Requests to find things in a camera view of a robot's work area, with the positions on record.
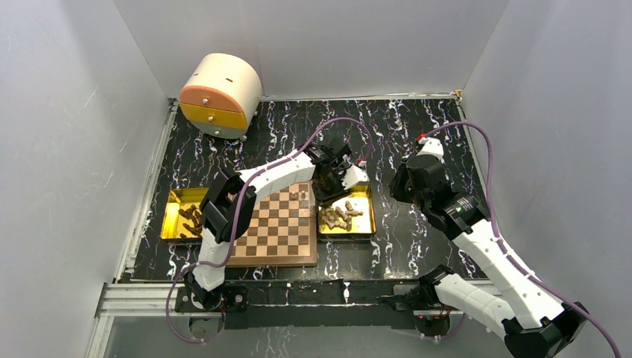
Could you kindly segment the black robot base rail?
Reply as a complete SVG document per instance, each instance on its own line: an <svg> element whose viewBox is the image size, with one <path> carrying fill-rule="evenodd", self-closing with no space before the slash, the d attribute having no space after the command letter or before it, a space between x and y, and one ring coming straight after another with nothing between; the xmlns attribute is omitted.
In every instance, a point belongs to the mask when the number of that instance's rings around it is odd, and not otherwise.
<svg viewBox="0 0 632 358"><path fill-rule="evenodd" d="M228 330L375 326L433 339L458 325L458 311L428 301L417 280L229 281L210 293L188 280L177 289L174 310L216 315Z"/></svg>

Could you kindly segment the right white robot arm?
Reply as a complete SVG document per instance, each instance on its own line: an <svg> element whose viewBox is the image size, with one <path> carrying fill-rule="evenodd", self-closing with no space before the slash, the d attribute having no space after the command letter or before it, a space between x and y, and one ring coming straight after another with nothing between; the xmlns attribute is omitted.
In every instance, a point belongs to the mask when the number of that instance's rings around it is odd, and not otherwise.
<svg viewBox="0 0 632 358"><path fill-rule="evenodd" d="M486 206L453 190L444 164L421 154L402 160L389 184L392 198L413 204L428 223L474 260L500 292L496 297L439 265L407 293L430 309L443 304L461 310L499 336L513 357L554 357L584 328L584 308L568 304L534 283L510 248L493 235Z"/></svg>

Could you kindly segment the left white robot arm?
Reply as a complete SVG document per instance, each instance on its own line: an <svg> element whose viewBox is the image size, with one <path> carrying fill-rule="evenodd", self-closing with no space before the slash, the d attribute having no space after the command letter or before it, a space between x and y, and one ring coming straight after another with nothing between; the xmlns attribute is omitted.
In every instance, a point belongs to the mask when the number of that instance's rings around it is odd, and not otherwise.
<svg viewBox="0 0 632 358"><path fill-rule="evenodd" d="M363 171L351 162L351 148L333 140L305 143L284 157L253 169L221 169L200 203L201 246L196 263L183 269L189 298L203 310L222 300L225 267L235 241L250 227L255 206L291 185L309 182L317 201L332 202L350 192Z"/></svg>

